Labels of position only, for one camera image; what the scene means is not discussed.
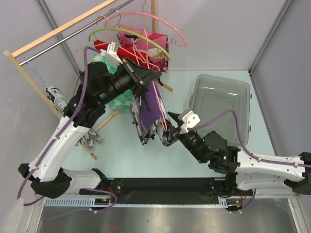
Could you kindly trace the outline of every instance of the clear plastic bin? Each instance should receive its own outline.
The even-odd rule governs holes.
[[[248,83],[210,75],[197,77],[194,93],[190,98],[190,109],[204,124],[224,110],[234,109],[238,115],[244,144],[248,143],[250,86]],[[230,146],[240,146],[232,113],[227,113],[213,124],[198,130],[200,136],[215,131],[228,141]]]

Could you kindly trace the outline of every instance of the wooden beam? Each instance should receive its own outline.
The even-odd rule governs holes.
[[[43,42],[45,42],[45,41],[51,39],[52,37],[62,33],[64,30],[72,27],[73,25],[79,23],[83,19],[91,16],[92,14],[94,14],[94,13],[100,11],[101,9],[107,7],[108,5],[114,3],[115,1],[117,1],[117,0],[107,0],[107,1],[103,2],[102,4],[99,4],[98,6],[94,7],[93,9],[91,9],[87,12],[85,12],[84,14],[78,16],[77,18],[65,23],[64,25],[62,25],[62,26],[56,28],[55,30],[45,34],[44,36],[40,37],[39,39],[29,43],[28,45],[26,45],[26,46],[24,46],[18,50],[16,50],[15,52],[12,53],[12,56],[14,58],[21,56],[25,52],[35,48],[36,46],[42,44]]]
[[[27,72],[24,70],[23,67],[21,67],[17,60],[12,56],[12,54],[9,51],[5,51],[4,55],[9,59],[10,62],[16,67],[16,69],[21,73],[22,76],[26,79],[26,81],[33,87],[36,93],[42,98],[42,100],[49,106],[49,108],[57,115],[58,118],[61,118],[62,115],[54,108],[52,103],[48,100],[46,95],[43,94],[43,92],[40,90],[37,84],[32,80],[32,78],[27,74]],[[88,151],[88,153],[94,158],[97,159],[96,155],[85,145],[83,147]]]
[[[170,92],[173,92],[173,88],[172,88],[170,85],[168,85],[167,83],[163,82],[162,80],[161,80],[161,83],[163,84],[163,86],[164,86],[166,89],[168,89]]]
[[[86,145],[83,144],[84,149],[93,157],[93,159],[97,160],[97,156],[88,148]]]
[[[151,14],[157,16],[157,0],[151,0]],[[158,33],[158,20],[155,18],[151,19],[152,23],[152,32]]]
[[[104,120],[99,126],[95,128],[95,131],[100,130],[105,124],[107,124],[109,121],[111,121],[117,114],[119,114],[121,110],[116,110],[111,114],[106,120]]]

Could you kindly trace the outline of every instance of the light blue floor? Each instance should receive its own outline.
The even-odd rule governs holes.
[[[250,102],[250,125],[247,148],[250,151],[273,155],[272,145],[261,115],[259,105],[247,71],[170,71],[162,80],[174,88],[169,92],[160,88],[166,110],[181,113],[188,108],[190,95],[194,91],[196,77],[209,74],[236,79],[249,83],[253,97]],[[112,113],[102,116],[100,124]],[[129,111],[117,115],[98,132],[105,142],[97,144],[93,152],[98,160],[82,148],[70,153],[63,167],[72,170],[100,169],[107,177],[222,177],[210,170],[206,164],[199,164],[179,142],[166,148],[159,139],[149,140],[142,146]]]

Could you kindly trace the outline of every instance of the yellow-green hanger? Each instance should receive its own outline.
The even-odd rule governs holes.
[[[141,35],[141,34],[138,34],[136,32],[133,32],[131,30],[127,30],[127,29],[124,29],[124,28],[117,28],[117,27],[114,27],[114,28],[99,28],[93,32],[90,33],[90,35],[88,35],[88,41],[90,41],[91,39],[91,36],[94,35],[95,36],[95,33],[97,32],[100,32],[100,31],[105,31],[105,30],[115,30],[115,31],[123,31],[123,32],[126,32],[126,33],[130,33],[130,34],[133,34],[135,36],[138,36],[144,40],[148,40],[149,43],[153,44],[154,46],[156,46],[159,50],[163,51],[164,54],[169,58],[170,61],[172,61],[172,57],[170,56],[170,54],[164,49],[162,48],[160,45],[158,45],[156,42],[150,40],[149,38],[146,38],[145,36]]]

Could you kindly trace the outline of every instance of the purple garment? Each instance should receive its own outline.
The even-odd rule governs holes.
[[[160,106],[166,122],[170,125],[170,120],[168,119],[161,95],[156,85],[155,89],[158,93]],[[169,146],[170,143],[166,141],[167,137],[165,135],[167,133],[164,132],[161,125],[163,116],[157,103],[155,89],[153,84],[150,83],[135,92],[130,105],[130,111],[137,127],[138,136],[143,144],[147,143],[148,139],[157,133],[162,144]]]

